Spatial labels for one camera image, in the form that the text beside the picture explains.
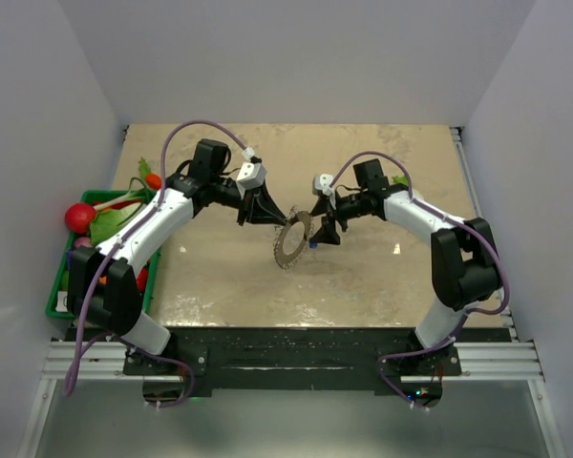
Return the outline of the metal disc with keyrings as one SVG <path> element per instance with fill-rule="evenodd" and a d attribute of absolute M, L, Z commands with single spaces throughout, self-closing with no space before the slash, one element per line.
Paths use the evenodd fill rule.
<path fill-rule="evenodd" d="M 313 233 L 313 217 L 310 212 L 291 208 L 286 225 L 277 227 L 273 242 L 273 256 L 276 264 L 283 270 L 293 267 L 308 250 L 309 239 Z"/>

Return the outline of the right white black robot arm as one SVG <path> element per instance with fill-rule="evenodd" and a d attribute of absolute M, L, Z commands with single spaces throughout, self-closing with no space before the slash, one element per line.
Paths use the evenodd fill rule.
<path fill-rule="evenodd" d="M 314 177 L 312 214 L 322 219 L 311 241 L 338 245 L 337 231 L 347 230 L 350 220 L 374 216 L 430 247 L 435 298 L 406 352 L 412 372 L 429 374 L 440 363 L 438 349 L 451 344 L 478 304 L 505 285 L 492 230 L 485 219 L 455 217 L 419 198 L 410 184 L 387 177 L 377 159 L 355 164 L 353 170 L 357 188 L 344 196 L 337 192 L 337 177 Z"/>

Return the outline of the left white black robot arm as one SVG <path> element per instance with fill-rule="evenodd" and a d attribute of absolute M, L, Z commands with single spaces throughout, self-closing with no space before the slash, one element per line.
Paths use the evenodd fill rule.
<path fill-rule="evenodd" d="M 236 178 L 225 175 L 228 146 L 202 139 L 193 158 L 166 179 L 127 225 L 95 248 L 77 248 L 71 255 L 67 308 L 81 323 L 109 331 L 145 353 L 158 374 L 172 372 L 179 351 L 168 344 L 170 331 L 143 311 L 137 278 L 166 240 L 211 204 L 237 210 L 239 224 L 283 226 L 285 214 L 265 185 L 266 170 L 251 150 Z"/>

